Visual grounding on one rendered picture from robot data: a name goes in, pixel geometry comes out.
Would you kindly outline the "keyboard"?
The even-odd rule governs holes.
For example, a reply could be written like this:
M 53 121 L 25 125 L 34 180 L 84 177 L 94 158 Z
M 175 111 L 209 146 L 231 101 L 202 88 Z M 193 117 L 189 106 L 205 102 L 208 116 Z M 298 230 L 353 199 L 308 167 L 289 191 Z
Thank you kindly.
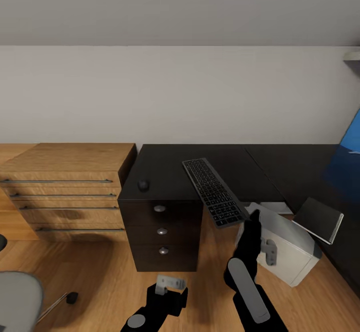
M 182 164 L 218 230 L 250 220 L 247 207 L 206 158 L 183 161 Z

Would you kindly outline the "notebook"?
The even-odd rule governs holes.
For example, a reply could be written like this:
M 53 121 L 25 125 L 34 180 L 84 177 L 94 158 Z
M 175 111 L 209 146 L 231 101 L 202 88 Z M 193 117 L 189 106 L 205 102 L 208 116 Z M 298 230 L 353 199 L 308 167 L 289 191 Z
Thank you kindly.
M 342 212 L 308 197 L 292 222 L 332 244 L 342 219 Z

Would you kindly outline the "mouse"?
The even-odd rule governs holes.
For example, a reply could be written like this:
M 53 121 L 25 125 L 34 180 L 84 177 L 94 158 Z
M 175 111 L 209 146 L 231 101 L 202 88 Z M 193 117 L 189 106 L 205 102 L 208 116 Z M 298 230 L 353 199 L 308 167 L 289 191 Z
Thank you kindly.
M 136 182 L 141 190 L 145 190 L 149 187 L 149 181 L 146 178 L 139 178 Z

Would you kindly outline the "swivel chair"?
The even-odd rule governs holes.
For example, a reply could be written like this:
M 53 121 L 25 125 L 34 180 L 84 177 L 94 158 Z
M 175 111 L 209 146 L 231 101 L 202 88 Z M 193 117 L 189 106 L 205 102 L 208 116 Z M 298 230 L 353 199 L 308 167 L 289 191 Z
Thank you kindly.
M 0 234 L 0 252 L 7 246 Z M 42 313 L 45 290 L 35 275 L 22 271 L 0 272 L 0 332 L 34 332 L 36 326 L 65 298 L 74 304 L 78 293 L 64 293 Z

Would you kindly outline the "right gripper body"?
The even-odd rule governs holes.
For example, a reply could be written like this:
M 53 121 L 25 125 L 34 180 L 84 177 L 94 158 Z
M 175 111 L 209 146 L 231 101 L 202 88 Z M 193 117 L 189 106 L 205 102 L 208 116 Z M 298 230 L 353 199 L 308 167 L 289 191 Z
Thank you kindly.
M 252 220 L 244 221 L 244 232 L 240 238 L 240 243 L 251 245 L 255 250 L 257 256 L 261 252 L 261 223 L 253 222 Z

